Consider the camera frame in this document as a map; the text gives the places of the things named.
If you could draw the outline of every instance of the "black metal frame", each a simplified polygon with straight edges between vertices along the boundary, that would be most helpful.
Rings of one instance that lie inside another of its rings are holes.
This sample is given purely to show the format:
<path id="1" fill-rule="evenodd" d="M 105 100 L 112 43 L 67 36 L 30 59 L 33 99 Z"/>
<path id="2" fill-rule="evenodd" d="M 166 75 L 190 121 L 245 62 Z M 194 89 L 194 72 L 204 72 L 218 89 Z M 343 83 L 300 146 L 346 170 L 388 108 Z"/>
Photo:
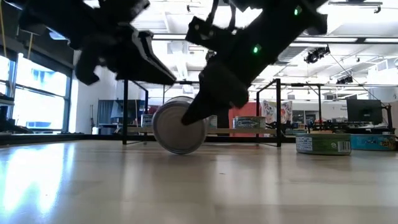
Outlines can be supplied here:
<path id="1" fill-rule="evenodd" d="M 145 103 L 145 111 L 147 113 L 148 109 L 148 91 L 141 86 L 140 84 L 134 82 L 138 87 L 143 89 L 146 93 L 146 103 Z M 177 82 L 181 85 L 192 85 L 197 84 L 198 82 L 190 82 L 190 81 L 180 81 Z M 320 120 L 322 120 L 322 108 L 321 108 L 321 88 L 324 84 L 311 84 L 311 83 L 281 83 L 280 79 L 273 80 L 270 84 L 262 88 L 257 93 L 256 98 L 256 115 L 259 116 L 260 110 L 260 102 L 259 95 L 260 92 L 269 88 L 272 85 L 276 85 L 277 90 L 277 109 L 280 111 L 281 107 L 281 86 L 316 86 L 318 87 L 318 103 L 319 103 L 319 115 Z M 128 80 L 124 81 L 124 108 L 123 108 L 123 134 L 122 135 L 92 135 L 92 134 L 43 134 L 43 135 L 12 135 L 12 136 L 0 136 L 0 146 L 8 145 L 8 144 L 32 144 L 32 143 L 45 143 L 45 142 L 60 142 L 60 141 L 78 141 L 78 140 L 109 140 L 109 141 L 122 141 L 123 145 L 127 145 L 127 141 L 132 141 L 130 144 L 137 144 L 140 142 L 146 141 L 155 141 L 154 136 L 148 135 L 127 135 L 127 104 L 128 104 Z M 229 136 L 208 136 L 206 137 L 206 142 L 231 142 L 231 143 L 277 143 L 277 146 L 281 146 L 282 143 L 295 143 L 295 138 L 285 138 L 282 136 L 281 126 L 280 126 L 280 113 L 277 113 L 277 136 L 275 138 L 260 138 L 258 135 L 256 137 L 249 138 L 239 138 L 239 137 L 229 137 Z"/>
<path id="2" fill-rule="evenodd" d="M 144 90 L 145 92 L 145 106 L 144 106 L 144 111 L 145 114 L 148 113 L 148 99 L 149 99 L 149 91 L 144 88 L 142 85 L 139 83 L 132 81 L 134 84 L 136 84 L 141 90 Z M 127 135 L 127 120 L 128 120 L 128 110 L 127 107 L 129 106 L 129 80 L 125 79 L 124 80 L 124 85 L 123 85 L 123 128 L 122 128 L 122 144 L 127 145 L 127 140 L 131 140 L 130 136 Z M 137 140 L 133 141 L 148 141 L 148 135 L 147 133 L 144 133 L 143 136 L 135 136 L 138 137 Z"/>
<path id="3" fill-rule="evenodd" d="M 15 98 L 16 89 L 23 88 L 25 90 L 28 90 L 28 91 L 31 91 L 34 93 L 38 93 L 41 95 L 59 96 L 59 97 L 63 98 L 65 100 L 65 105 L 64 105 L 64 112 L 63 112 L 62 131 L 67 131 L 68 126 L 69 126 L 69 115 L 70 115 L 69 109 L 70 109 L 70 96 L 71 96 L 71 88 L 72 88 L 72 71 L 73 71 L 72 68 L 65 66 L 64 64 L 62 64 L 60 62 L 57 62 L 54 59 L 47 57 L 46 55 L 41 55 L 40 53 L 35 52 L 34 50 L 32 51 L 31 59 L 33 62 L 38 63 L 42 66 L 48 67 L 49 69 L 61 72 L 67 76 L 67 85 L 65 87 L 66 88 L 65 96 L 60 96 L 60 95 L 57 95 L 57 94 L 54 94 L 54 93 L 51 93 L 48 91 L 44 91 L 44 90 L 29 87 L 29 86 L 17 84 L 16 79 L 17 79 L 18 53 L 13 50 L 10 50 L 10 49 L 6 49 L 6 50 L 7 50 L 7 58 L 13 62 L 13 66 L 9 67 L 8 79 L 1 81 L 1 82 L 4 82 L 7 86 L 7 89 L 6 89 L 7 91 L 5 92 L 5 94 L 7 96 Z M 0 48 L 0 55 L 4 56 L 4 50 L 2 47 Z M 14 111 L 14 106 L 9 106 L 8 114 L 7 114 L 8 118 L 12 118 L 13 111 Z"/>
<path id="4" fill-rule="evenodd" d="M 272 86 L 273 84 L 276 84 L 276 111 L 280 111 L 280 104 L 281 104 L 281 96 L 280 96 L 280 78 L 276 78 L 268 85 L 264 86 L 261 88 L 259 91 L 256 93 L 256 116 L 260 116 L 260 93 L 267 89 L 268 87 Z M 282 133 L 280 129 L 280 113 L 276 113 L 276 146 L 281 147 L 282 146 Z M 259 137 L 259 134 L 256 134 L 256 142 L 257 143 L 262 143 Z"/>

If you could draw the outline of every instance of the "white ceiling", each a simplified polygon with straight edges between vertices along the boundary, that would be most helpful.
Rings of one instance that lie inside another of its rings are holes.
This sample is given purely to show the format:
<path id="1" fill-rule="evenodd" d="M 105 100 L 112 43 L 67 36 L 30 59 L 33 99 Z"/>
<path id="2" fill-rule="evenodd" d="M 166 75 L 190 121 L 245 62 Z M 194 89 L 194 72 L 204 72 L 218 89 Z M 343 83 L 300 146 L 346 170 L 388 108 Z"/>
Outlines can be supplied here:
<path id="1" fill-rule="evenodd" d="M 91 6 L 96 6 L 96 1 L 85 1 Z M 381 12 L 374 13 L 376 7 L 331 6 L 326 3 L 318 9 L 320 13 L 328 14 L 329 36 L 368 36 L 368 37 L 397 37 L 398 38 L 398 1 L 378 0 L 382 2 Z M 188 23 L 193 16 L 205 19 L 210 11 L 212 0 L 157 0 L 151 1 L 151 7 L 143 12 L 132 24 L 140 30 L 151 30 L 156 34 L 185 34 Z M 244 13 L 237 12 L 236 25 L 244 27 L 249 24 L 261 11 L 248 9 Z M 215 24 L 221 27 L 228 26 L 231 12 L 229 7 L 219 7 L 215 16 Z M 176 75 L 180 75 L 181 62 L 188 70 L 189 80 L 197 80 L 197 74 L 205 62 L 204 51 L 194 51 L 194 54 L 186 54 L 177 58 L 167 45 L 171 40 L 153 41 L 153 48 L 158 58 L 163 61 Z M 398 44 L 330 44 L 332 56 L 326 56 L 316 64 L 307 65 L 303 58 L 312 44 L 301 47 L 289 47 L 284 56 L 287 66 L 268 66 L 258 77 L 256 82 L 267 83 L 275 77 L 282 77 L 286 82 L 313 82 L 336 83 L 339 73 L 344 69 L 353 68 L 356 79 L 366 82 L 368 69 L 384 58 L 398 58 Z"/>

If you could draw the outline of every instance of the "window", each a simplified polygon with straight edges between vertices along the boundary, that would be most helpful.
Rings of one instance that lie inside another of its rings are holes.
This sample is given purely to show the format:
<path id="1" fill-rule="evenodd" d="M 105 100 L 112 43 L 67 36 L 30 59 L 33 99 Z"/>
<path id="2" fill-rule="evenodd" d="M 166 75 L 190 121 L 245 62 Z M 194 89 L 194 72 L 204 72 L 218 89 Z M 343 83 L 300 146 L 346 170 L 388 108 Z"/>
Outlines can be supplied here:
<path id="1" fill-rule="evenodd" d="M 2 82 L 0 82 L 0 93 L 2 93 L 2 94 L 6 94 L 6 84 L 5 83 L 2 83 Z"/>
<path id="2" fill-rule="evenodd" d="M 32 129 L 62 129 L 65 100 L 21 88 L 16 89 L 12 118 Z"/>
<path id="3" fill-rule="evenodd" d="M 6 57 L 0 56 L 0 80 L 8 80 L 9 66 L 10 60 Z"/>
<path id="4" fill-rule="evenodd" d="M 67 76 L 18 55 L 17 84 L 65 96 Z"/>

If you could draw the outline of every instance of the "white wall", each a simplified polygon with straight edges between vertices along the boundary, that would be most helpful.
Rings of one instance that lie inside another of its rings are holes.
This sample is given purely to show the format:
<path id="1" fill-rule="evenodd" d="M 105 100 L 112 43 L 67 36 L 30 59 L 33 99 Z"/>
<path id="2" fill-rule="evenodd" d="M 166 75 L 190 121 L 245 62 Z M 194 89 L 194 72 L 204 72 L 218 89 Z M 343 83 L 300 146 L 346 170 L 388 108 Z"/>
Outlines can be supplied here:
<path id="1" fill-rule="evenodd" d="M 392 103 L 397 101 L 398 88 L 372 88 L 370 89 L 372 95 L 369 94 L 371 100 L 381 100 L 385 103 Z"/>
<path id="2" fill-rule="evenodd" d="M 322 109 L 322 118 L 324 119 L 332 119 L 332 118 L 347 118 L 347 103 L 345 101 L 324 101 L 321 105 Z M 316 115 L 316 118 L 319 119 L 319 104 L 315 101 L 309 102 L 293 102 L 293 110 L 296 111 L 316 111 L 312 114 Z"/>
<path id="3" fill-rule="evenodd" d="M 79 53 L 75 54 L 77 62 Z M 79 82 L 76 77 L 72 80 L 71 108 L 69 131 L 71 133 L 91 134 L 91 111 L 93 105 L 93 119 L 97 121 L 98 100 L 123 99 L 123 82 L 116 81 L 115 75 L 106 68 L 97 67 L 95 70 L 100 81 L 86 86 Z M 129 83 L 129 100 L 140 99 L 141 91 L 133 83 Z"/>

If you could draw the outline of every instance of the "wooden floor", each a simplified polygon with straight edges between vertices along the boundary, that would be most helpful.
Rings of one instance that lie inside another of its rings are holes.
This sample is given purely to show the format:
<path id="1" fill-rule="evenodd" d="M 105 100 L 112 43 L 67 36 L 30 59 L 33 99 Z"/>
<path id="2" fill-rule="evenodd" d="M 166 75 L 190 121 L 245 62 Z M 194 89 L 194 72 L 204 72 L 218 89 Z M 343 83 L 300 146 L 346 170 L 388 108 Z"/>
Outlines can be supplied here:
<path id="1" fill-rule="evenodd" d="M 0 148 L 0 223 L 397 223 L 398 157 L 297 154 L 293 144 L 152 142 Z"/>

